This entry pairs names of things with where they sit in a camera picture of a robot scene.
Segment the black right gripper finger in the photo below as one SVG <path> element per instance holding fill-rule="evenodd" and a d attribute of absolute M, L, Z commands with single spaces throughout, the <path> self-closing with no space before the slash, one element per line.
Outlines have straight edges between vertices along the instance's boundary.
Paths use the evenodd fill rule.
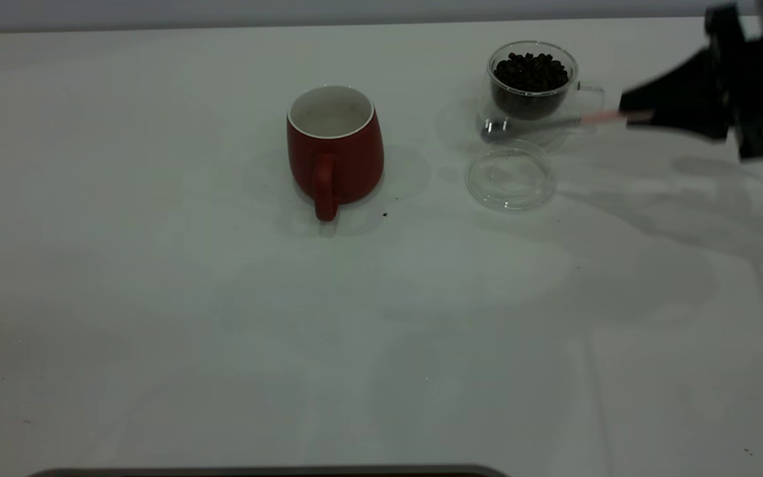
<path fill-rule="evenodd" d="M 621 94 L 623 113 L 720 113 L 719 55 L 704 48 L 669 72 Z"/>
<path fill-rule="evenodd" d="M 665 129 L 723 141 L 729 135 L 725 114 L 703 94 L 679 91 L 627 92 L 628 127 Z"/>

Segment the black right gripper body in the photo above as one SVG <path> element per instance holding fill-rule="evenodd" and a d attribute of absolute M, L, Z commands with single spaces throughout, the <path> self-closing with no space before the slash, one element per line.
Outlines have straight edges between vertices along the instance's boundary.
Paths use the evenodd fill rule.
<path fill-rule="evenodd" d="M 734 130 L 741 161 L 763 161 L 763 2 L 760 36 L 745 37 L 735 3 L 709 8 L 709 39 L 715 87 L 726 125 Z"/>

